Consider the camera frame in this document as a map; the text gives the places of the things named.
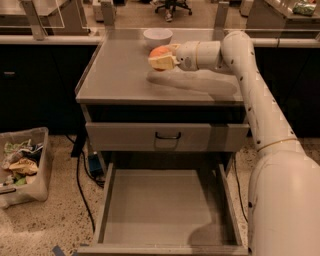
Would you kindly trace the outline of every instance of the metal drawer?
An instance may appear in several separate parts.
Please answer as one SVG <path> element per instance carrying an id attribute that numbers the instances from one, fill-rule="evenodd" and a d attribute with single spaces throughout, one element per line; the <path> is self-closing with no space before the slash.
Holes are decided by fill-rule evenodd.
<path id="1" fill-rule="evenodd" d="M 95 151 L 238 151 L 247 124 L 87 123 Z"/>
<path id="2" fill-rule="evenodd" d="M 217 153 L 114 152 L 79 255 L 247 255 Z"/>

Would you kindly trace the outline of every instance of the black chair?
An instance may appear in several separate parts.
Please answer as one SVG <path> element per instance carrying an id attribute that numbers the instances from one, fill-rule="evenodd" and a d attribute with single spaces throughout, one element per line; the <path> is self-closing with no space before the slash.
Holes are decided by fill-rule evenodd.
<path id="1" fill-rule="evenodd" d="M 176 11 L 176 7 L 180 7 L 182 9 L 186 9 L 189 10 L 189 15 L 192 15 L 192 10 L 191 8 L 189 8 L 189 6 L 187 5 L 187 0 L 165 0 L 165 1 L 169 1 L 170 2 L 170 7 L 172 7 L 172 15 L 173 13 Z M 158 13 L 159 9 L 161 8 L 165 8 L 165 4 L 158 6 L 154 12 Z"/>

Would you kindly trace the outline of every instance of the white bowl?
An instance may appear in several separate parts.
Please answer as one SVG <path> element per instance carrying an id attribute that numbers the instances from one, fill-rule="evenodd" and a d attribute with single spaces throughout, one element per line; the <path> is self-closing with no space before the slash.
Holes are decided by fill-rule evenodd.
<path id="1" fill-rule="evenodd" d="M 149 28 L 143 32 L 144 39 L 149 49 L 169 44 L 172 34 L 172 31 L 167 28 Z"/>

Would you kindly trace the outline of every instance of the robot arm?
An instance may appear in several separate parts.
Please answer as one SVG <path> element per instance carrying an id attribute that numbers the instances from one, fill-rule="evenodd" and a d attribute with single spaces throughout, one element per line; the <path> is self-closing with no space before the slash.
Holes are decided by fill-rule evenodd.
<path id="1" fill-rule="evenodd" d="M 260 75 L 250 37 L 235 31 L 221 43 L 187 42 L 174 63 L 185 71 L 229 68 L 239 82 L 260 157 L 249 184 L 249 255 L 319 256 L 320 167 Z"/>

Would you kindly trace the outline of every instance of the terrazzo floor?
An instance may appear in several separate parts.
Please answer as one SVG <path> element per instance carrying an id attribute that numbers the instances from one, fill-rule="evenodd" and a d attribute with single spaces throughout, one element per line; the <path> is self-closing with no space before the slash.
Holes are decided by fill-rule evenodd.
<path id="1" fill-rule="evenodd" d="M 306 153 L 320 163 L 320 139 L 300 140 Z M 54 159 L 48 199 L 0 210 L 0 255 L 76 255 L 80 245 L 90 245 L 92 241 L 91 222 L 77 187 L 77 158 L 70 157 L 73 144 L 65 136 L 53 135 L 50 135 L 50 143 Z M 249 177 L 256 161 L 257 154 L 249 137 L 236 154 L 245 213 Z M 79 177 L 84 196 L 96 220 L 103 189 L 85 174 L 83 158 Z M 241 211 L 234 166 L 227 180 L 242 242 L 247 247 L 247 223 Z"/>

